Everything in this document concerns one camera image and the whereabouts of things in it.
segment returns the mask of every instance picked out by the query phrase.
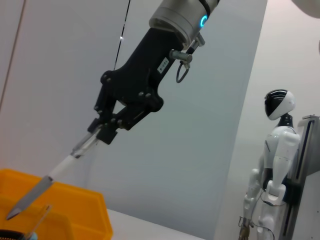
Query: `label sticker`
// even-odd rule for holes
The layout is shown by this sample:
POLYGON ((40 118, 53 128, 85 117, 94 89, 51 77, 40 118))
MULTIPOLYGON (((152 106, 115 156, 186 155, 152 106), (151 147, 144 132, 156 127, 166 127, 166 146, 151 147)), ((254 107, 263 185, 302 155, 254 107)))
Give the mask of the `label sticker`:
POLYGON ((166 67, 169 64, 168 58, 164 58, 163 61, 161 62, 160 66, 158 67, 158 72, 162 74, 162 72, 166 69, 166 67))

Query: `gray wall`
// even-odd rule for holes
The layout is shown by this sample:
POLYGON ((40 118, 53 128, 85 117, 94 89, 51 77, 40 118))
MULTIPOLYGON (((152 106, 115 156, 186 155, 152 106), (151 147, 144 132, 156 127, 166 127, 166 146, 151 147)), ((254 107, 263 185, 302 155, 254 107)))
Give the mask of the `gray wall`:
MULTIPOLYGON (((0 1, 0 98, 10 66, 23 5, 24 0, 0 1)), ((6 160, 1 157, 0 168, 5 166, 6 160)))
MULTIPOLYGON (((118 68, 160 2, 131 1, 118 68)), ((213 239, 265 8, 265 0, 222 0, 187 78, 176 84, 175 64, 160 84, 161 111, 95 149, 88 186, 108 208, 213 239)))
MULTIPOLYGON (((100 77, 115 64, 128 2, 27 1, 0 111, 1 166, 43 176, 83 138, 100 77)), ((62 180, 85 186, 94 154, 62 180)))

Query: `white humanoid robot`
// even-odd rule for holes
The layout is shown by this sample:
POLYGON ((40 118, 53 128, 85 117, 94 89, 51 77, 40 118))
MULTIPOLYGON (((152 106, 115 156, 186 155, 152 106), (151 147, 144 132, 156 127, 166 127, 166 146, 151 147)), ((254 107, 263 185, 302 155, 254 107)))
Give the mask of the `white humanoid robot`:
POLYGON ((286 186, 283 184, 299 149, 300 137, 293 128, 292 116, 295 97, 287 90, 273 90, 265 96, 265 113, 270 120, 280 118, 264 142, 259 168, 253 169, 243 203, 243 223, 239 240, 249 238, 252 215, 256 202, 265 190, 261 214, 258 219, 257 239, 278 240, 277 223, 283 218, 281 206, 285 204, 286 186))

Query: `orange plastic tray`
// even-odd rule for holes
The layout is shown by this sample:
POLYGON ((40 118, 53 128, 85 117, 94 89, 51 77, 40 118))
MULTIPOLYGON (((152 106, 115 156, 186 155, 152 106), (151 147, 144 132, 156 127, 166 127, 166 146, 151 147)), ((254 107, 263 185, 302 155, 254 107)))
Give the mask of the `orange plastic tray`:
MULTIPOLYGON (((33 186, 35 186, 39 180, 39 177, 18 171, 10 169, 0 170, 0 202, 3 202, 3 204, 0 205, 0 218, 2 218, 2 215, 5 216, 9 212, 10 209, 8 209, 8 206, 11 205, 12 207, 33 186)), ((52 205, 52 210, 46 217, 46 222, 43 222, 42 225, 46 225, 47 231, 54 229, 55 233, 58 233, 58 229, 60 229, 61 236, 66 237, 56 236, 53 239, 111 239, 113 231, 104 197, 101 193, 55 182, 48 191, 41 195, 25 211, 25 214, 29 213, 30 216, 30 214, 36 212, 37 209, 39 212, 40 209, 47 204, 52 205)), ((17 216, 15 218, 17 221, 20 221, 20 224, 17 222, 14 224, 15 226, 24 225, 25 221, 19 220, 21 217, 17 216)), ((14 221, 15 218, 10 221, 5 221, 5 224, 8 225, 11 221, 14 221)), ((38 235, 39 240, 51 239, 42 238, 41 234, 38 235)))

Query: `black visor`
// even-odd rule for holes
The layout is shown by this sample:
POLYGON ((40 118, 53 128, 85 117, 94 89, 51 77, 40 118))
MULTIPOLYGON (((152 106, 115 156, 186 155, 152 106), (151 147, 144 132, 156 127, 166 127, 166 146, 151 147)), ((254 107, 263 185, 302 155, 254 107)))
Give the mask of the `black visor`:
POLYGON ((265 96, 264 108, 265 113, 268 117, 276 110, 276 108, 284 100, 285 96, 287 95, 287 92, 287 90, 278 89, 269 92, 265 96))

